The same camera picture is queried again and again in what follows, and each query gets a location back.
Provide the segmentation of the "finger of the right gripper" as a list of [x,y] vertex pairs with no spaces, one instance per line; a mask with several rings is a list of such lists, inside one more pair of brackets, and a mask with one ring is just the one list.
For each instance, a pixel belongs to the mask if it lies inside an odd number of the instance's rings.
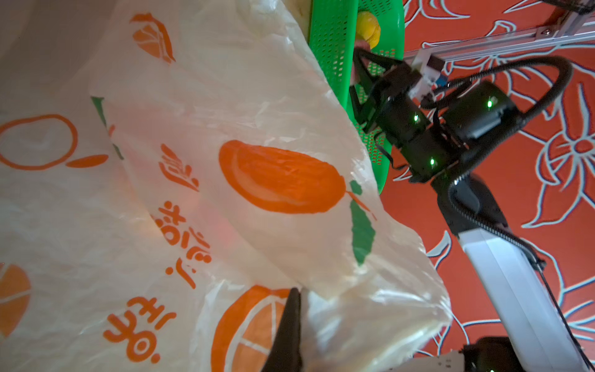
[[381,74],[404,64],[403,60],[372,53],[369,50],[358,47],[355,49],[355,72],[357,74],[371,74],[370,64],[381,69]]
[[[353,117],[364,133],[372,133],[378,127],[376,120],[379,108],[377,93],[374,91],[378,81],[379,77],[367,76],[361,82],[358,74],[351,74],[350,99],[352,102]],[[360,86],[367,95],[365,101],[359,100],[357,86]]]

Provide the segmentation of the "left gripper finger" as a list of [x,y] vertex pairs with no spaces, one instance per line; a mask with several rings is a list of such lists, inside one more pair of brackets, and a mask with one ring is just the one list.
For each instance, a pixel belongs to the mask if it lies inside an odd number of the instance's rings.
[[301,293],[297,288],[292,288],[262,372],[302,371],[301,308]]

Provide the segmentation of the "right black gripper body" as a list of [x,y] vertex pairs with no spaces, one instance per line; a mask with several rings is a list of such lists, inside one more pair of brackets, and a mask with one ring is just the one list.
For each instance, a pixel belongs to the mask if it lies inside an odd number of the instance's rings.
[[368,93],[374,107],[371,121],[377,121],[388,102],[406,96],[420,81],[421,74],[406,63],[397,64],[377,77]]

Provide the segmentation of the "yellow peach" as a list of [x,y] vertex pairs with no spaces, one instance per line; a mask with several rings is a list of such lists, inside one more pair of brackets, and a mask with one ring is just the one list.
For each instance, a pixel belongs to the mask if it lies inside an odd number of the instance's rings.
[[356,18],[356,38],[365,41],[371,49],[375,48],[381,38],[381,26],[371,12],[359,12]]

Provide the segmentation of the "orange-print plastic bag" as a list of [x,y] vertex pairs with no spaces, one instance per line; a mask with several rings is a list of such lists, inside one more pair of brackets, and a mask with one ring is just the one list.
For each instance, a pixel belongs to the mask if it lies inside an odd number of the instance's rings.
[[1,4],[1,369],[382,371],[452,319],[282,1]]

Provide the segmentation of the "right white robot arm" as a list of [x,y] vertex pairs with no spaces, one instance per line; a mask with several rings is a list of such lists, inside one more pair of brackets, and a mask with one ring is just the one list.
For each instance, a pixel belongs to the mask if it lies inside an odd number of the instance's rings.
[[[491,75],[534,65],[556,69],[548,91],[522,111]],[[505,336],[486,336],[454,353],[461,371],[592,371],[594,366],[559,307],[544,274],[545,261],[513,234],[475,169],[565,91],[573,65],[540,56],[429,85],[416,97],[423,73],[406,62],[358,47],[353,115],[365,133],[398,149],[411,182],[429,183],[444,220],[477,272]]]

